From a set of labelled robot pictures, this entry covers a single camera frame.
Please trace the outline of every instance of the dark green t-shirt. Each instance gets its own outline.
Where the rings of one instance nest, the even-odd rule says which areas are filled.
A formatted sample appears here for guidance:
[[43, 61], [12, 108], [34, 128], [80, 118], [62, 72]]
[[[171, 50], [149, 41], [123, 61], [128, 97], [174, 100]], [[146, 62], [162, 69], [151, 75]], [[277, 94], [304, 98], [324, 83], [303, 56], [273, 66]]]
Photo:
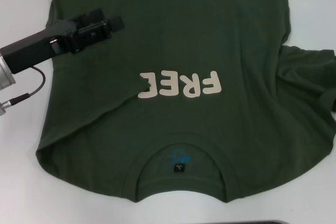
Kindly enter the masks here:
[[52, 0], [50, 19], [98, 7], [125, 29], [53, 60], [47, 172], [132, 201], [191, 190], [228, 202], [331, 152], [336, 59], [283, 46], [288, 0]]

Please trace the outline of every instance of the black cable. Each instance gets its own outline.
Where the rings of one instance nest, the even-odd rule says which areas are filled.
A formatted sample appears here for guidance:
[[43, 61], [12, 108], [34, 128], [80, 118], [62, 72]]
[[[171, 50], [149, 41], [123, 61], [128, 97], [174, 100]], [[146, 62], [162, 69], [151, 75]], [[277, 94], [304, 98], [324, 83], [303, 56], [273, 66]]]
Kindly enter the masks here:
[[10, 99], [9, 102], [10, 102], [11, 106], [14, 106], [14, 105], [18, 104], [19, 102], [22, 102], [22, 101], [28, 99], [29, 97], [31, 97], [32, 95], [36, 94], [38, 91], [40, 91], [43, 88], [44, 84], [46, 83], [46, 75], [42, 72], [42, 70], [40, 70], [36, 67], [31, 67], [31, 68], [36, 70], [37, 72], [39, 72], [42, 75], [43, 81], [42, 81], [41, 85], [32, 93], [25, 93], [25, 94], [20, 95], [16, 98]]
[[42, 70], [36, 68], [36, 67], [31, 67], [32, 69], [36, 70], [37, 72], [39, 72], [42, 75], [43, 81], [41, 83], [41, 85], [32, 93], [29, 94], [29, 96], [31, 97], [32, 95], [36, 94], [38, 91], [40, 91], [44, 84], [46, 83], [46, 75], [42, 72]]

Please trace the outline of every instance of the blue printed logo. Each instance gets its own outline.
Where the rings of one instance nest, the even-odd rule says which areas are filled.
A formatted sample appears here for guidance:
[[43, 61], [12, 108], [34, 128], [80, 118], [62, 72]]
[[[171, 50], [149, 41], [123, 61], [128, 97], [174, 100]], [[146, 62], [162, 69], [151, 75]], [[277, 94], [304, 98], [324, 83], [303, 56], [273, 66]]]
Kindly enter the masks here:
[[176, 149], [173, 151], [173, 154], [169, 154], [167, 156], [168, 158], [171, 158], [172, 160], [169, 162], [169, 165], [174, 165], [174, 164], [186, 164], [190, 162], [190, 155], [185, 154], [184, 149]]

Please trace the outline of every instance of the white surface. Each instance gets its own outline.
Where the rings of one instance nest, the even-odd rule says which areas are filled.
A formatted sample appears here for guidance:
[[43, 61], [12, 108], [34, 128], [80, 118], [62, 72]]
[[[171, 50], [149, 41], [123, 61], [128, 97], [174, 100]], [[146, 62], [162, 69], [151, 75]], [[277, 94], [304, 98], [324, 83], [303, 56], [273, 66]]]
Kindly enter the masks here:
[[[336, 49], [335, 0], [289, 0], [291, 45]], [[0, 48], [45, 26], [50, 0], [0, 0]], [[0, 223], [204, 223], [283, 220], [290, 224], [332, 223], [336, 219], [336, 152], [300, 178], [271, 191], [228, 204], [191, 192], [151, 196], [140, 203], [94, 194], [47, 173], [35, 158], [50, 91], [50, 62], [40, 64], [48, 82], [33, 98], [0, 118]], [[0, 101], [35, 89], [33, 70], [15, 76], [17, 84]]]

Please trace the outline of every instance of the black object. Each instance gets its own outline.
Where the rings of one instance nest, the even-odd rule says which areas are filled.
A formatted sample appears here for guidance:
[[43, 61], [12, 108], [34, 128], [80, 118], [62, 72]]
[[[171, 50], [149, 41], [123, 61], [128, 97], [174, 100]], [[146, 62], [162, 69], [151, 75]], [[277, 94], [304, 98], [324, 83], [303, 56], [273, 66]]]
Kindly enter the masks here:
[[175, 173], [183, 173], [185, 168], [185, 164], [176, 164], [174, 165], [174, 172]]
[[0, 49], [12, 73], [19, 73], [54, 56], [75, 54], [111, 38], [124, 28], [121, 17], [105, 20], [101, 9], [51, 23], [45, 30]]
[[22, 101], [28, 99], [29, 97], [30, 97], [30, 95], [28, 93], [22, 94], [22, 95], [20, 95], [16, 98], [10, 99], [10, 104], [12, 106], [14, 106], [14, 105], [18, 104], [19, 102], [22, 102]]
[[285, 224], [284, 222], [277, 222], [277, 221], [256, 221], [256, 222], [223, 222], [223, 223], [216, 223], [216, 224]]

